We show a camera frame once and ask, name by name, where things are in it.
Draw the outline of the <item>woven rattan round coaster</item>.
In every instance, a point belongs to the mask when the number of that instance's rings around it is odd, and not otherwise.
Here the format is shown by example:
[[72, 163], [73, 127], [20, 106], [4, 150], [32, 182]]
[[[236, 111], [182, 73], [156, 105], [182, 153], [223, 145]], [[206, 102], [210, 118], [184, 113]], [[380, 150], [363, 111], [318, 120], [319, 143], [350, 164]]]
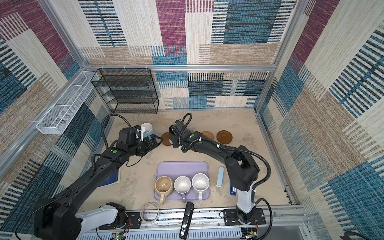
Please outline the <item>woven rattan round coaster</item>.
[[215, 136], [212, 132], [210, 131], [203, 131], [202, 134], [204, 136], [206, 136], [207, 138], [209, 138], [210, 140], [214, 141], [215, 140]]

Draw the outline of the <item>white mug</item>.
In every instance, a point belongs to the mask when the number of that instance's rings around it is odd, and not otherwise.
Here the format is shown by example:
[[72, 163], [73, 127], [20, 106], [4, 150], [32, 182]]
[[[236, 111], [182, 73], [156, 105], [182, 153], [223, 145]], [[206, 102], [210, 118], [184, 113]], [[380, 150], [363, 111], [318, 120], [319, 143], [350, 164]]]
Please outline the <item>white mug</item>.
[[203, 199], [203, 193], [209, 189], [209, 186], [209, 177], [203, 173], [198, 173], [192, 178], [192, 187], [193, 190], [197, 193], [199, 201]]

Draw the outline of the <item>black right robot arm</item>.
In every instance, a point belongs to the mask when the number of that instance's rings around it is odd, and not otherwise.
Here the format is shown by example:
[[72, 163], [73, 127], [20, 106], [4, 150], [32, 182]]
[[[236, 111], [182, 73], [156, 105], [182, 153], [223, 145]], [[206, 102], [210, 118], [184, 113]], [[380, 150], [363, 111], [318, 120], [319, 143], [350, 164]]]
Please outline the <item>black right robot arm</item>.
[[183, 119], [176, 120], [169, 127], [173, 147], [183, 153], [193, 152], [208, 155], [226, 166], [230, 182], [237, 189], [236, 211], [244, 225], [254, 220], [258, 202], [255, 201], [256, 187], [265, 183], [271, 176], [271, 166], [261, 155], [249, 151], [244, 146], [230, 147], [213, 141], [200, 132], [192, 133], [187, 126], [192, 114], [187, 113]]

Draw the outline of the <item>light blue mug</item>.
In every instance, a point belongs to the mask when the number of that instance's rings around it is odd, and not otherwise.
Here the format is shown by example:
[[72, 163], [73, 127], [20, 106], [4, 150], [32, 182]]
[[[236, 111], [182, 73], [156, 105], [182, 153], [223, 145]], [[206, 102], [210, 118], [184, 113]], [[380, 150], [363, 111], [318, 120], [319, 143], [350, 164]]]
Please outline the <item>light blue mug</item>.
[[143, 138], [149, 137], [151, 138], [151, 135], [157, 135], [154, 127], [150, 123], [144, 123], [141, 125], [142, 130], [143, 130]]

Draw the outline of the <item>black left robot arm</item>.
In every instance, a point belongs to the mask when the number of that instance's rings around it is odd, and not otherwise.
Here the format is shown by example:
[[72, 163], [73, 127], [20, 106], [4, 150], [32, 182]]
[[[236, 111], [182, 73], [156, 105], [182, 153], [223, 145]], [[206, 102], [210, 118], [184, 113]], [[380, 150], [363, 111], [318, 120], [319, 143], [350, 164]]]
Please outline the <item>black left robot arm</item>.
[[94, 190], [130, 157], [144, 157], [163, 142], [159, 136], [145, 137], [144, 133], [145, 128], [139, 125], [128, 126], [120, 130], [119, 138], [111, 145], [106, 136], [102, 136], [106, 150], [92, 157], [90, 169], [51, 199], [38, 200], [34, 211], [21, 220], [20, 225], [34, 217], [34, 235], [41, 240], [75, 240], [84, 232], [104, 225], [125, 228], [128, 216], [126, 208], [120, 204], [110, 202], [83, 213], [79, 209]]

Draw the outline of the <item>beige ceramic mug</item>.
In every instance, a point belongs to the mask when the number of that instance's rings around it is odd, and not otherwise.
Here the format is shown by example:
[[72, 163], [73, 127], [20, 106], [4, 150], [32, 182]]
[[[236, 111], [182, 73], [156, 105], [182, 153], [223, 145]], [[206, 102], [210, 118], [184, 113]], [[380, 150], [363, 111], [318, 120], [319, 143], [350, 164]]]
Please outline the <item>beige ceramic mug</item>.
[[160, 197], [160, 205], [164, 205], [166, 198], [174, 191], [174, 182], [168, 176], [159, 177], [155, 182], [155, 192]]

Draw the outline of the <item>brown wooden coaster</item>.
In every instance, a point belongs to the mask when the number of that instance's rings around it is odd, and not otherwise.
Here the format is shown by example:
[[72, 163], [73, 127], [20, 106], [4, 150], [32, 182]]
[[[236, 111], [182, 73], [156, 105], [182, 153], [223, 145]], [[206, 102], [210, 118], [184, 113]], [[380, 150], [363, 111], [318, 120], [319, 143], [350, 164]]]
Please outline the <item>brown wooden coaster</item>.
[[221, 144], [228, 145], [232, 142], [233, 135], [229, 131], [222, 130], [217, 133], [216, 138]]
[[169, 132], [164, 133], [161, 136], [161, 138], [164, 140], [162, 142], [163, 145], [165, 145], [165, 146], [172, 146], [173, 145], [172, 141], [170, 140], [170, 133]]

